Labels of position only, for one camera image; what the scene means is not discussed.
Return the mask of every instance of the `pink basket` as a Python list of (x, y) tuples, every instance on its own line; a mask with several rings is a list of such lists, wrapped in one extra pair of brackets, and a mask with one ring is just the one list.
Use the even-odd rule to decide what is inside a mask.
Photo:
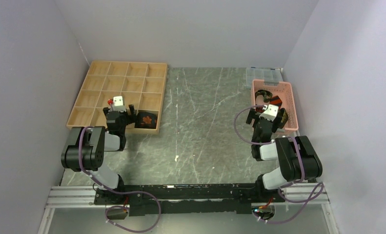
[(273, 96), (279, 96), (283, 102), (281, 108), (286, 109), (287, 114), (289, 115), (289, 120), (285, 124), (284, 128), (278, 129), (276, 133), (288, 136), (299, 129), (295, 110), (295, 101), (293, 100), (292, 85), (289, 82), (275, 82), (275, 85), (269, 85), (271, 83), (273, 84), (273, 82), (267, 82), (266, 84), (263, 79), (254, 79), (252, 91), (250, 93), (250, 100), (252, 101), (252, 105), (266, 104), (263, 102), (262, 96), (258, 96), (255, 100), (255, 92), (260, 89), (270, 91)]

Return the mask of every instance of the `red and black item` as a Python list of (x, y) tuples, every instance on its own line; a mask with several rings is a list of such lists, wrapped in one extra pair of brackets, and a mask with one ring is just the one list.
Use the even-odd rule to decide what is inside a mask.
[(137, 121), (135, 122), (135, 127), (156, 129), (157, 115), (150, 112), (138, 112)]

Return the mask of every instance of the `white wall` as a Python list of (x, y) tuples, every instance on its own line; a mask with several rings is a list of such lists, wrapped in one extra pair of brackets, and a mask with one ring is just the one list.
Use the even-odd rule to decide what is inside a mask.
[(0, 0), (0, 234), (38, 231), (85, 70), (53, 0)]
[(386, 234), (386, 0), (321, 0), (284, 66), (342, 233)]
[(88, 60), (283, 67), (318, 0), (56, 0)]

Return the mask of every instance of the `marble tabletop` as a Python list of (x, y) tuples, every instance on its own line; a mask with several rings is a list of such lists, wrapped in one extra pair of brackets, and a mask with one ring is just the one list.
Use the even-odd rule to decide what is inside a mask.
[[(248, 183), (276, 168), (256, 162), (250, 145), (233, 130), (233, 118), (250, 106), (245, 68), (170, 68), (158, 135), (127, 134), (122, 152), (106, 152), (104, 163), (126, 184)], [(238, 130), (250, 139), (246, 112)], [(92, 185), (65, 170), (61, 186)]]

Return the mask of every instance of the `wooden organizer box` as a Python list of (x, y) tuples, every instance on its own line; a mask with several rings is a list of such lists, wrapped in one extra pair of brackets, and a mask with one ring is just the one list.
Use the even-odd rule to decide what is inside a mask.
[(93, 61), (82, 84), (66, 126), (105, 126), (102, 109), (114, 96), (123, 96), (136, 113), (150, 112), (157, 115), (157, 128), (135, 128), (130, 124), (126, 133), (158, 134), (163, 109), (167, 64), (147, 62)]

